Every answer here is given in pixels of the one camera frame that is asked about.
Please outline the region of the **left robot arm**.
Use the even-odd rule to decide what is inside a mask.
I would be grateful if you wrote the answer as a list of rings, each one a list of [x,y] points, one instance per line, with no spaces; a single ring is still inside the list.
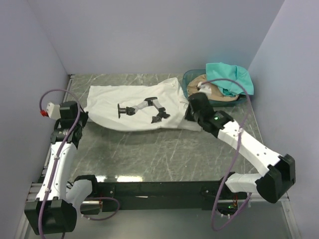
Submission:
[[[75,101],[48,103],[45,116],[56,121],[50,136],[50,158],[41,188],[24,213],[36,235],[68,233],[75,229],[80,206],[94,200],[100,188],[94,175],[79,176],[71,189],[67,181],[88,113]]]

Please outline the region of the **white printed t shirt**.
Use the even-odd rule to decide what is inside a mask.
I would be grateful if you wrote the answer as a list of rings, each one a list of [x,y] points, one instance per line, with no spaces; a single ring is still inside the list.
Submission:
[[[154,86],[91,86],[85,111],[94,123],[117,131],[200,131],[184,118],[187,108],[178,79],[170,78]]]

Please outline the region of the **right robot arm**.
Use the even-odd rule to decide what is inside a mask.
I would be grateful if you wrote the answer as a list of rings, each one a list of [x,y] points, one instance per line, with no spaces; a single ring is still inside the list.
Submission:
[[[229,199],[235,193],[252,193],[274,204],[295,184],[294,158],[269,149],[247,133],[228,113],[215,111],[205,93],[189,97],[185,118],[230,145],[257,170],[255,174],[227,173],[219,186],[221,197]]]

